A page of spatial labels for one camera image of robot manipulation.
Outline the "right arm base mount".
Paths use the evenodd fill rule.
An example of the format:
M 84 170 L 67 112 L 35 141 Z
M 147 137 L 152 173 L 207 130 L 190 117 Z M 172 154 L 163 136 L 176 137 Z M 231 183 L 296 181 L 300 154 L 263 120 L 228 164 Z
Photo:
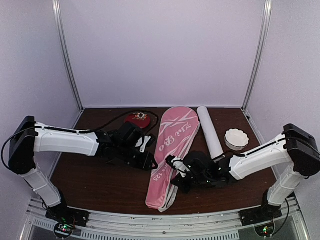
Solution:
M 262 200 L 261 206 L 239 212 L 242 226 L 254 225 L 255 233 L 265 239 L 274 235 L 276 232 L 274 219 L 281 216 L 281 205 L 271 205 L 266 197 Z

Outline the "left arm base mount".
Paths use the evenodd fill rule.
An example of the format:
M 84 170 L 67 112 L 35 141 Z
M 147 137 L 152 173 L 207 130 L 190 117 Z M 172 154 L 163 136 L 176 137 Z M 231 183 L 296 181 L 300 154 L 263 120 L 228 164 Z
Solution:
M 78 227 L 86 227 L 90 213 L 86 210 L 70 208 L 61 191 L 59 191 L 61 202 L 57 206 L 45 206 L 45 217 L 55 220 L 57 224 L 53 228 L 53 233 L 58 239 L 65 240 L 70 237 Z

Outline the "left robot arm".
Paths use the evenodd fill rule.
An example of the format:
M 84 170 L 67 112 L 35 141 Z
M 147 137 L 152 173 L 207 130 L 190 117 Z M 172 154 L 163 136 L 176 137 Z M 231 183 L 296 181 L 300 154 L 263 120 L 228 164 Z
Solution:
M 21 176 L 38 194 L 61 222 L 72 218 L 72 211 L 63 202 L 63 195 L 35 161 L 35 153 L 58 152 L 88 157 L 119 159 L 130 167 L 151 171 L 158 168 L 155 157 L 147 148 L 154 135 L 144 133 L 138 126 L 125 122 L 119 129 L 103 131 L 58 128 L 37 122 L 27 116 L 3 147 L 9 146 L 8 161 L 3 165 Z

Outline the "white shuttlecock tube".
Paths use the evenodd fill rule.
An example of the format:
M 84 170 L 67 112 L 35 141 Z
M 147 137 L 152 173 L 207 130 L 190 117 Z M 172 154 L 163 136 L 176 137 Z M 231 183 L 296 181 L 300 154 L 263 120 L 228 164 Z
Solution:
M 223 155 L 224 151 L 208 109 L 205 106 L 200 106 L 197 108 L 197 114 L 204 133 L 210 157 L 215 159 L 218 156 Z

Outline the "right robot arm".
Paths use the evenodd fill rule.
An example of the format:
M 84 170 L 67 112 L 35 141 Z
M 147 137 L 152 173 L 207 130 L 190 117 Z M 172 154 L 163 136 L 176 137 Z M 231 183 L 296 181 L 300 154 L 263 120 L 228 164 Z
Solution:
M 171 180 L 183 193 L 192 186 L 223 188 L 282 163 L 288 163 L 276 183 L 266 192 L 266 200 L 256 210 L 259 220 L 268 220 L 306 178 L 319 173 L 320 152 L 315 138 L 294 124 L 287 124 L 273 140 L 244 153 L 222 154 L 211 159 L 201 151 L 184 158 L 169 155 L 166 163 L 178 172 Z

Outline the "pink racket bag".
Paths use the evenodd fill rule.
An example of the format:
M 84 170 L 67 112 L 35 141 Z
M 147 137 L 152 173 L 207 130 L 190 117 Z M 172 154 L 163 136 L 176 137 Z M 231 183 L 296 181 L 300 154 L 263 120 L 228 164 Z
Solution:
M 162 115 L 154 153 L 158 167 L 151 171 L 145 200 L 148 208 L 163 213 L 173 205 L 179 187 L 171 181 L 186 176 L 183 159 L 200 126 L 197 113 L 186 106 L 172 107 Z

